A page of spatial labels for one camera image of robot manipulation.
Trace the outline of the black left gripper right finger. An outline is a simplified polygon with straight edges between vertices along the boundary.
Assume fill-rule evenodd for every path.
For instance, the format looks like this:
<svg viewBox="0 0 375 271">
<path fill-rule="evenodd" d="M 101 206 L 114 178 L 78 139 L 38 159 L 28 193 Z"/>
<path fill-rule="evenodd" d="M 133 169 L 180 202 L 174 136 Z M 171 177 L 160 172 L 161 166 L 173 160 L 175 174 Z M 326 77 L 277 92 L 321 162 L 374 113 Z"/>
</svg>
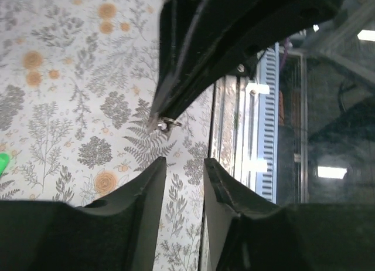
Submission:
<svg viewBox="0 0 375 271">
<path fill-rule="evenodd" d="M 204 160 L 213 270 L 373 270 L 374 206 L 278 206 Z"/>
</svg>

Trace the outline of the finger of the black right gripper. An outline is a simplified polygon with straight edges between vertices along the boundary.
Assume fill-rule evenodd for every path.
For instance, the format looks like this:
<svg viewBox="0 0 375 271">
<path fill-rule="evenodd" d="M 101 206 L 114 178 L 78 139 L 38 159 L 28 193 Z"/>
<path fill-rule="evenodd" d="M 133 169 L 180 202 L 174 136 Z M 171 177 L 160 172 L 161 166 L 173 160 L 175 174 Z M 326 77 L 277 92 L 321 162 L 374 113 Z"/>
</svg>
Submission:
<svg viewBox="0 0 375 271">
<path fill-rule="evenodd" d="M 214 52 L 234 22 L 234 0 L 164 0 L 159 76 L 149 125 L 172 124 L 213 83 Z"/>
<path fill-rule="evenodd" d="M 213 83 L 275 42 L 334 18 L 344 0 L 234 0 L 234 22 L 214 54 Z"/>
</svg>

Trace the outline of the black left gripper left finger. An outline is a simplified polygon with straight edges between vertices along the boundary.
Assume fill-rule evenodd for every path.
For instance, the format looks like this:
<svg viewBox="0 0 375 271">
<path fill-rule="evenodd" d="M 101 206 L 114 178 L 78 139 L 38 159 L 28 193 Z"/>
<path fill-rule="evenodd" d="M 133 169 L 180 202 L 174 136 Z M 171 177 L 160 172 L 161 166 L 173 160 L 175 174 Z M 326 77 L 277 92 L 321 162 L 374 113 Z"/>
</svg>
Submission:
<svg viewBox="0 0 375 271">
<path fill-rule="evenodd" d="M 158 157 L 86 206 L 1 202 L 2 270 L 152 270 L 166 180 Z"/>
</svg>

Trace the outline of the large silver keyring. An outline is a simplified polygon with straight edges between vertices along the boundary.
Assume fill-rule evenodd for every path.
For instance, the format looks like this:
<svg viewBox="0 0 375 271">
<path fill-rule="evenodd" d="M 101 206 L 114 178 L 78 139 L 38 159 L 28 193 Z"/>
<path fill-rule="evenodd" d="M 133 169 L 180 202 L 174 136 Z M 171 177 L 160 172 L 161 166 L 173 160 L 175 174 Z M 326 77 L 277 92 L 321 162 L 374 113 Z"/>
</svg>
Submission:
<svg viewBox="0 0 375 271">
<path fill-rule="evenodd" d="M 182 123 L 167 117 L 155 117 L 151 123 L 152 131 L 160 131 L 162 134 L 169 134 L 174 127 L 181 127 Z"/>
</svg>

